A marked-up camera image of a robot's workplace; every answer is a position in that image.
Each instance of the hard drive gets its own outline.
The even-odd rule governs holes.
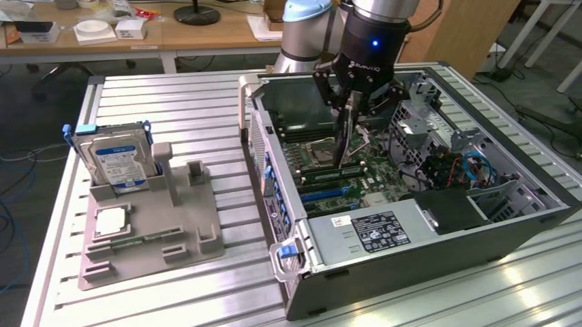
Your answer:
[[[80,125],[64,139],[89,170],[93,185],[111,185],[117,194],[147,189],[147,178],[161,173],[151,153],[149,122],[123,125]]]

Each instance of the blue hard drive label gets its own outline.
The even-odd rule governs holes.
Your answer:
[[[113,187],[131,188],[145,183],[145,171],[136,161],[133,145],[96,150],[101,170]]]
[[[351,222],[367,253],[410,243],[392,211],[354,218]]]

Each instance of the power supply label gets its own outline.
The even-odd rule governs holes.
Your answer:
[[[407,233],[392,211],[354,218],[352,225],[367,253],[374,253],[410,243]]]

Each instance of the table leg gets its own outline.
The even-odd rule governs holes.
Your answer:
[[[534,54],[528,58],[526,62],[526,67],[530,68],[535,61],[538,60],[539,56],[542,55],[543,51],[546,50],[548,44],[551,43],[554,37],[556,36],[558,32],[562,30],[562,27],[572,17],[572,14],[575,13],[575,10],[581,6],[581,2],[574,3],[567,11],[563,13],[562,17],[558,19],[558,21],[554,24],[552,30],[547,33],[546,37],[543,38],[542,43],[539,43],[538,48],[534,51]]]
[[[578,66],[575,66],[572,72],[570,73],[570,75],[566,77],[566,80],[563,80],[560,86],[558,87],[558,92],[563,93],[566,92],[567,88],[570,87],[570,85],[572,85],[572,82],[575,81],[575,79],[581,76],[582,74],[582,61],[578,64]]]
[[[515,38],[515,41],[511,43],[511,46],[503,55],[503,58],[500,58],[499,61],[499,68],[503,68],[507,66],[507,63],[510,63],[510,60],[512,58],[512,55],[516,53],[519,46],[522,45],[523,41],[526,40],[526,37],[528,35],[528,32],[534,29],[535,23],[539,20],[539,17],[542,17],[542,14],[547,10],[548,7],[548,1],[542,0],[542,3],[538,6],[538,9],[535,10],[534,14],[531,15],[531,18],[528,19],[526,26],[523,26],[518,37]]]
[[[160,59],[161,59],[161,65],[164,66],[164,74],[176,74],[177,69],[175,67],[175,51],[161,51],[160,52]]]

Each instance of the wooden desk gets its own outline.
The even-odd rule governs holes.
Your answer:
[[[123,40],[89,46],[80,46],[72,30],[79,17],[89,16],[91,10],[60,10],[55,3],[36,3],[35,12],[41,20],[55,21],[63,27],[55,44],[24,44],[17,41],[5,44],[5,27],[0,27],[0,64],[59,63],[71,61],[101,61],[116,59],[160,58],[167,74],[176,73],[175,58],[197,55],[241,55],[279,52],[280,42],[259,42],[247,24],[247,12],[261,12],[259,5],[249,3],[220,4],[220,21],[204,27],[179,23],[173,10],[187,3],[133,3],[136,7],[161,11],[164,21],[145,23],[144,40]]]

